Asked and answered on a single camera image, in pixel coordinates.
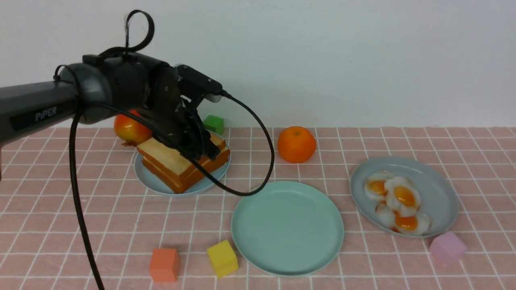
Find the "pink cube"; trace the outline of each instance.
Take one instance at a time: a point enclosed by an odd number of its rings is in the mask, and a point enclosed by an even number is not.
[[[446,232],[438,236],[430,245],[433,257],[445,266],[458,262],[466,250],[467,246],[453,232]]]

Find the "pink tiled table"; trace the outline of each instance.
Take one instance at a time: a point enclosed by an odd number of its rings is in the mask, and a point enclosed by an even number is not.
[[[270,130],[277,137],[281,129]],[[346,236],[338,259],[304,278],[277,278],[240,257],[240,269],[216,280],[206,249],[231,239],[239,197],[214,188],[189,199],[146,190],[136,179],[134,148],[110,129],[78,132],[79,187],[106,289],[516,289],[516,130],[512,128],[318,128],[319,151],[302,165],[279,157],[272,180],[296,180],[326,192],[342,213]],[[0,288],[95,289],[70,194],[67,129],[52,129],[3,149],[0,183]],[[240,190],[259,184],[269,153],[255,128],[226,138],[233,165],[224,182]],[[368,157],[396,155],[433,166],[460,198],[453,230],[468,245],[460,264],[436,264],[430,240],[386,234],[357,212],[349,175]],[[153,285],[155,247],[182,258],[175,284]]]

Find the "foam block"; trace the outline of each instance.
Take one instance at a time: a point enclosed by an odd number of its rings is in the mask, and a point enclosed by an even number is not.
[[[179,273],[179,254],[176,249],[154,249],[149,273],[154,283],[175,282]]]
[[[218,278],[238,270],[238,260],[228,240],[208,248],[208,257]]]
[[[219,135],[224,134],[225,128],[223,118],[209,115],[208,117],[206,117],[206,119],[204,119],[204,122],[202,122],[202,124],[204,125],[204,128],[206,130],[215,132]]]
[[[430,245],[433,257],[442,264],[458,262],[467,251],[467,246],[453,232],[446,232],[435,238]]]

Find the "plate rim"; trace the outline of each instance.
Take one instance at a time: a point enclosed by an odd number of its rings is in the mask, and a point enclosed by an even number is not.
[[[456,208],[454,209],[454,217],[452,220],[450,220],[450,223],[448,224],[448,226],[446,226],[443,230],[440,230],[439,232],[435,233],[435,234],[425,234],[425,235],[421,235],[421,236],[414,236],[414,235],[407,235],[407,234],[402,234],[402,233],[396,233],[388,228],[386,228],[385,226],[377,223],[376,221],[374,221],[372,218],[370,218],[369,215],[365,214],[364,211],[362,210],[362,208],[358,205],[357,201],[355,200],[354,196],[353,196],[353,190],[352,190],[352,185],[353,185],[353,182],[352,180],[355,178],[355,172],[357,171],[357,169],[359,169],[360,167],[362,166],[365,166],[366,163],[368,163],[370,160],[382,160],[382,159],[400,159],[400,160],[407,160],[407,161],[410,161],[410,162],[416,162],[416,163],[419,163],[420,165],[422,165],[424,168],[427,168],[428,170],[430,171],[433,171],[437,174],[437,176],[439,176],[439,178],[441,178],[444,183],[448,186],[448,188],[454,193],[454,197],[455,197],[455,200],[456,200]],[[455,189],[453,188],[453,186],[451,185],[450,181],[443,177],[439,172],[437,172],[435,169],[433,169],[432,167],[430,167],[428,164],[425,164],[421,161],[417,161],[415,159],[411,159],[411,158],[406,158],[406,157],[399,157],[399,156],[377,156],[377,157],[371,157],[371,158],[368,158],[366,161],[360,163],[354,170],[353,170],[353,173],[351,174],[350,178],[349,178],[349,192],[351,194],[351,198],[353,199],[353,202],[355,203],[355,206],[357,207],[358,211],[360,212],[360,214],[364,217],[366,217],[370,222],[372,222],[374,225],[376,225],[376,227],[390,233],[390,234],[393,234],[393,235],[397,235],[397,236],[401,236],[401,237],[407,237],[407,238],[429,238],[429,237],[434,237],[434,236],[438,236],[438,235],[441,235],[447,231],[449,231],[449,229],[455,224],[455,222],[457,221],[457,218],[459,216],[459,207],[460,207],[460,201],[459,201],[459,197],[457,195],[457,192],[455,191]]]
[[[222,165],[221,167],[225,166],[225,170],[224,172],[220,175],[219,178],[217,178],[218,181],[222,180],[225,175],[227,174],[228,172],[228,169],[229,167],[231,166],[231,155],[232,155],[232,152],[231,152],[231,148],[229,146],[229,142],[224,138],[222,137],[221,135],[215,133],[215,132],[212,132],[210,131],[211,133],[213,133],[214,135],[224,139],[224,141],[226,142],[226,147],[228,147],[228,149],[230,150],[230,154],[228,156],[228,161],[226,163],[224,163],[224,165]],[[183,194],[176,194],[175,192],[172,191],[172,189],[170,190],[171,193],[167,193],[167,192],[162,192],[162,191],[158,191],[158,190],[155,190],[153,188],[150,188],[149,186],[147,186],[145,183],[143,183],[141,181],[141,178],[138,176],[138,173],[136,172],[136,163],[138,161],[138,158],[140,156],[143,156],[141,155],[138,151],[136,151],[136,156],[134,158],[134,162],[132,162],[132,165],[133,165],[133,171],[134,171],[134,174],[136,175],[136,178],[138,179],[138,181],[143,185],[145,186],[145,188],[148,188],[152,191],[154,191],[156,194],[158,195],[161,195],[161,196],[166,196],[166,197],[170,197],[170,198],[187,198],[187,197],[192,197],[192,196],[197,196],[197,195],[201,195],[203,193],[205,193],[206,191],[208,191],[210,188],[212,188],[213,186],[215,186],[215,183],[211,182],[210,181],[210,184],[207,185],[206,187],[204,187],[203,189],[199,189],[199,190],[196,190],[196,191],[192,191],[192,192],[187,192],[187,193],[183,193]]]
[[[344,221],[342,219],[342,215],[341,215],[341,212],[339,211],[338,207],[335,205],[335,203],[328,197],[328,195],[324,194],[324,192],[320,191],[319,189],[311,186],[311,185],[308,185],[306,183],[302,183],[302,182],[297,182],[297,181],[291,181],[291,180],[276,180],[276,181],[272,181],[272,182],[268,182],[267,183],[267,186],[269,184],[289,184],[289,183],[295,183],[295,184],[300,184],[302,186],[306,186],[308,188],[311,188],[313,189],[314,191],[318,192],[318,194],[321,194],[323,195],[324,197],[326,197],[328,199],[328,201],[332,204],[332,208],[335,209],[335,212],[340,216],[340,218],[338,219],[340,221],[339,223],[339,227],[340,225],[342,225],[342,234],[341,236],[339,237],[337,243],[340,243],[340,247],[338,248],[338,250],[336,251],[336,253],[333,255],[333,258],[330,259],[324,266],[316,269],[316,270],[313,270],[313,271],[310,271],[310,272],[307,272],[307,273],[302,273],[302,274],[297,274],[297,275],[282,275],[282,274],[278,274],[278,273],[274,273],[274,272],[271,272],[271,271],[268,271],[268,270],[264,270],[258,266],[256,266],[251,260],[249,260],[249,258],[244,254],[242,253],[242,251],[240,250],[240,248],[238,247],[238,244],[237,244],[237,239],[235,239],[235,230],[234,230],[234,224],[235,224],[235,212],[238,208],[238,206],[242,203],[242,201],[244,200],[245,197],[241,198],[235,209],[233,210],[233,215],[231,217],[231,237],[233,238],[233,243],[235,244],[235,247],[237,248],[238,252],[240,253],[240,255],[242,255],[242,257],[244,259],[246,259],[247,262],[249,262],[251,265],[253,265],[254,267],[256,267],[257,269],[260,269],[261,271],[264,271],[270,275],[273,275],[273,276],[276,276],[276,277],[306,277],[306,276],[309,276],[317,271],[321,271],[323,269],[325,269],[326,267],[328,267],[335,259],[337,259],[338,255],[340,254],[340,251],[341,251],[341,248],[342,248],[342,245],[344,244],[344,238],[346,236],[346,230],[345,230],[345,226],[344,226]]]

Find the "bread slice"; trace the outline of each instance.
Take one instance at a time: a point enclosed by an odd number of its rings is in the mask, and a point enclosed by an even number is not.
[[[231,154],[224,139],[212,133],[211,140],[220,149],[220,154],[214,161],[206,156],[198,160],[198,163],[210,173],[224,165]],[[181,156],[179,151],[163,145],[154,138],[139,144],[137,150],[143,156],[143,165],[177,194],[184,193],[204,178],[202,172]]]

